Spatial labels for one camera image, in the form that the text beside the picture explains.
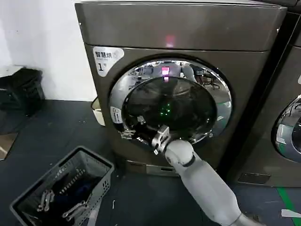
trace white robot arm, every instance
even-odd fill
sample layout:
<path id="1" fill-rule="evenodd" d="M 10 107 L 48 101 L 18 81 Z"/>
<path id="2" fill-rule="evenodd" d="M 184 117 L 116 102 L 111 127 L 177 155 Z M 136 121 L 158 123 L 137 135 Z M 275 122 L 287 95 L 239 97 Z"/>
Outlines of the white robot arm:
<path id="1" fill-rule="evenodd" d="M 152 141 L 155 153 L 165 156 L 212 221 L 221 226 L 263 226 L 241 213 L 233 191 L 206 161 L 200 159 L 188 141 L 169 140 L 169 128 L 161 127 Z"/>

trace green floor tape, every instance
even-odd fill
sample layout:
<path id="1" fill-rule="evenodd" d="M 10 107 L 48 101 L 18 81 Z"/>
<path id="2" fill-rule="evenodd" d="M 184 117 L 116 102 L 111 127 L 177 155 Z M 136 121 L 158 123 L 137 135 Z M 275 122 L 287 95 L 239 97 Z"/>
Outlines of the green floor tape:
<path id="1" fill-rule="evenodd" d="M 285 204 L 285 207 L 288 209 L 288 210 L 291 210 L 291 211 L 294 211 L 296 212 L 296 209 L 295 207 L 293 206 L 293 203 L 292 201 L 290 200 L 290 198 L 288 197 L 288 194 L 285 190 L 285 188 L 283 187 L 278 187 L 277 188 L 277 191 L 282 199 L 282 201 L 284 202 Z M 301 226 L 301 218 L 292 218 L 293 220 L 293 223 L 295 226 Z"/>

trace gray plastic basket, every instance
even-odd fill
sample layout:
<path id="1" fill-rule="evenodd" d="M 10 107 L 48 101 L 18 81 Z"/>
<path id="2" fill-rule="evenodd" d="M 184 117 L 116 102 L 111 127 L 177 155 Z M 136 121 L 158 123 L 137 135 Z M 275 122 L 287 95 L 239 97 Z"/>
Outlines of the gray plastic basket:
<path id="1" fill-rule="evenodd" d="M 53 216 L 49 213 L 48 217 L 48 212 L 43 212 L 43 215 L 37 212 L 42 193 L 45 190 L 52 189 L 61 179 L 63 183 L 59 182 L 62 185 L 59 186 L 59 189 L 55 189 L 55 196 L 59 198 L 66 197 L 68 190 L 80 178 L 97 178 L 100 181 L 94 187 L 93 191 L 88 193 L 88 209 L 76 215 L 72 222 L 64 224 L 68 226 L 80 226 L 90 216 L 91 211 L 100 203 L 103 196 L 109 190 L 113 171 L 114 166 L 108 160 L 87 150 L 85 147 L 77 147 L 13 201 L 10 209 L 24 226 L 50 225 L 49 222 L 53 219 Z"/>

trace dryer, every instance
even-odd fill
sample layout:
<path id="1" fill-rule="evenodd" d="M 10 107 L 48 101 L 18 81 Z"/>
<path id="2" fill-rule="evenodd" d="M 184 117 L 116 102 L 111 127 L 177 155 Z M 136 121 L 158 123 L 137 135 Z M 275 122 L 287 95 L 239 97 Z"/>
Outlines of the dryer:
<path id="1" fill-rule="evenodd" d="M 165 124 L 216 168 L 286 8 L 248 0 L 75 6 L 118 163 L 174 175 L 137 134 L 137 127 L 151 134 Z"/>
<path id="2" fill-rule="evenodd" d="M 301 3 L 289 10 L 287 24 L 283 24 L 291 27 L 289 43 L 263 94 L 259 114 L 227 175 L 230 181 L 301 186 Z M 237 143 L 241 137 L 233 139 Z"/>

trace laundry basket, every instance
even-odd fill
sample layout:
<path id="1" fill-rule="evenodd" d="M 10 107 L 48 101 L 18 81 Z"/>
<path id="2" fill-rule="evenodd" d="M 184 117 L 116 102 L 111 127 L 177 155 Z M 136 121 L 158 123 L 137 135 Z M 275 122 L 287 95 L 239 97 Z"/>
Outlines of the laundry basket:
<path id="1" fill-rule="evenodd" d="M 110 188 L 114 166 L 108 160 L 77 147 L 10 206 L 24 226 L 80 226 Z M 44 191 L 53 191 L 48 211 L 37 211 Z M 81 201 L 87 209 L 67 221 L 62 213 Z"/>

